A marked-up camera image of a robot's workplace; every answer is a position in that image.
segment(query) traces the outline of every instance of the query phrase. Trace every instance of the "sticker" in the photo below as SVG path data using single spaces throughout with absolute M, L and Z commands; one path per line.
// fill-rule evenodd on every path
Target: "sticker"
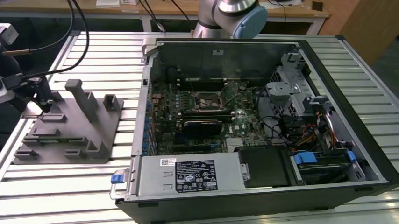
M 217 190 L 214 161 L 176 162 L 177 193 Z
M 176 158 L 161 159 L 161 166 L 174 166 Z
M 213 50 L 212 51 L 212 55 L 222 55 L 224 54 L 224 50 Z
M 137 10 L 121 10 L 122 13 L 138 13 Z

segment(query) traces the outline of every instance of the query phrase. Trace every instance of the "wall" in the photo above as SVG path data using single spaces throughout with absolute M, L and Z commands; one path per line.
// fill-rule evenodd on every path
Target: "wall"
M 342 35 L 368 64 L 399 34 L 399 0 L 322 0 L 332 16 L 320 35 Z

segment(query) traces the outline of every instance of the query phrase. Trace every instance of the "white label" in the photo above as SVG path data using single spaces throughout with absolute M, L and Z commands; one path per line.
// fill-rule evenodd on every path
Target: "white label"
M 122 13 L 138 13 L 137 10 L 122 10 Z
M 204 186 L 216 186 L 216 182 L 204 183 Z
M 213 55 L 222 55 L 224 54 L 224 50 L 213 50 L 212 54 Z
M 176 158 L 161 159 L 161 166 L 174 166 Z

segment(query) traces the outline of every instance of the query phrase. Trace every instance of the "wooden table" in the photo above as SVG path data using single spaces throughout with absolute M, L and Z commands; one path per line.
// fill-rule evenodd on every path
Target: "wooden table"
M 141 5 L 121 4 L 117 8 L 95 8 L 95 0 L 77 0 L 77 3 L 87 18 L 101 19 L 141 19 L 144 32 L 150 32 L 150 16 Z M 157 19 L 184 20 L 185 17 L 170 1 L 148 0 Z M 198 0 L 176 0 L 190 20 L 197 20 Z M 329 17 L 326 10 L 312 10 L 312 1 L 304 0 L 304 6 L 285 7 L 268 10 L 270 22 L 301 22 L 310 23 L 308 35 L 316 35 L 325 18 Z M 15 0 L 10 3 L 0 3 L 0 16 L 3 17 L 49 17 L 66 18 L 67 4 L 65 0 Z

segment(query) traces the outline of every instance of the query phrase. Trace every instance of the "barcode sticker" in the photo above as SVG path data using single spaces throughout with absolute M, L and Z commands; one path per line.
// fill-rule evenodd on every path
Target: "barcode sticker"
M 161 159 L 161 166 L 174 166 L 176 158 Z

